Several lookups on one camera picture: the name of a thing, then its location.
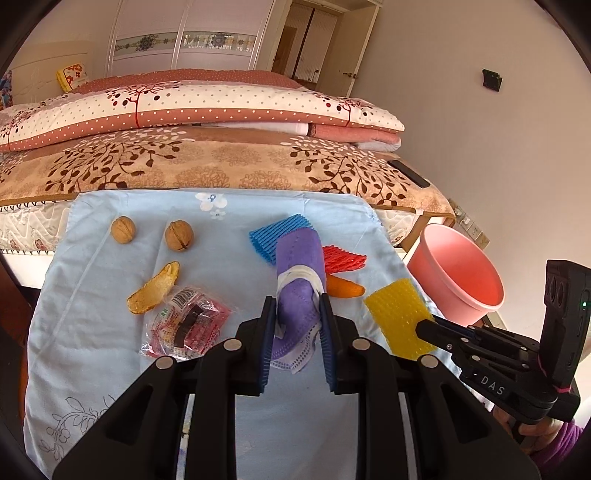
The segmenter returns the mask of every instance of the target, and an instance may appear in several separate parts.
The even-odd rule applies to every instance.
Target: black smartphone
[[[573,381],[589,329],[591,270],[568,260],[548,260],[544,303],[540,364],[555,387],[566,389]]]
[[[423,177],[421,177],[413,169],[407,167],[400,160],[388,160],[388,164],[391,167],[396,168],[396,170],[398,170],[401,174],[403,174],[406,177],[408,177],[409,180],[411,180],[412,182],[416,183],[422,189],[426,189],[427,187],[430,187],[431,186],[431,184],[427,180],[425,180]]]

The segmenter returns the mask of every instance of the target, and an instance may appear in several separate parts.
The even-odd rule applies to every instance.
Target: pink plastic basin
[[[491,261],[453,228],[427,225],[408,269],[445,318],[463,326],[500,308],[503,283]]]

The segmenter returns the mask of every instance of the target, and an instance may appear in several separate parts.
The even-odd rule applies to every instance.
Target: carrot
[[[365,287],[356,284],[355,282],[345,280],[344,278],[327,274],[326,293],[328,293],[329,296],[338,299],[351,299],[363,295],[365,293]]]

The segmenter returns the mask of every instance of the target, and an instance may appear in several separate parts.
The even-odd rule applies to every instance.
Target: wooden floor
[[[40,290],[20,288],[33,309],[37,305]],[[0,327],[0,416],[8,430],[24,447],[22,424],[19,416],[19,383],[22,348]]]

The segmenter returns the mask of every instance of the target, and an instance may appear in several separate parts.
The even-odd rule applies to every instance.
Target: dried mango slice
[[[352,299],[365,293],[365,287],[345,278],[326,274],[326,293],[338,299]]]
[[[127,299],[129,311],[139,315],[152,310],[162,302],[166,294],[177,282],[180,267],[178,262],[166,264],[146,285]]]

